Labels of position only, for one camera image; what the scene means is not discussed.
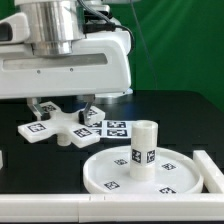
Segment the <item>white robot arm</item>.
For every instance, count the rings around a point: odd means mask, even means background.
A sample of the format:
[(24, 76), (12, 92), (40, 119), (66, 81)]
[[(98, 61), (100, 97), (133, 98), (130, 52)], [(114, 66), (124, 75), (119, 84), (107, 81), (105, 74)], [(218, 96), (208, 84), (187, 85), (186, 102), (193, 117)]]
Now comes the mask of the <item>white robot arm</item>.
[(0, 99), (82, 95), (80, 113), (99, 93), (131, 85), (131, 31), (88, 0), (15, 0), (19, 11), (0, 20)]

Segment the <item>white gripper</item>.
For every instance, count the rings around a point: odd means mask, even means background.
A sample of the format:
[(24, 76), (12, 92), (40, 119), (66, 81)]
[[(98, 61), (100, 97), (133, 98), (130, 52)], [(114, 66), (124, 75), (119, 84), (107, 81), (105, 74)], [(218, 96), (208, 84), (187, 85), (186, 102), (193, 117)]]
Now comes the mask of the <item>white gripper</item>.
[(62, 55), (36, 55), (29, 36), (25, 14), (0, 21), (0, 99), (28, 98), (38, 120), (44, 111), (37, 97), (84, 95), (79, 123), (88, 125), (94, 94), (123, 92), (131, 85), (126, 31), (90, 33), (70, 42), (71, 52)]

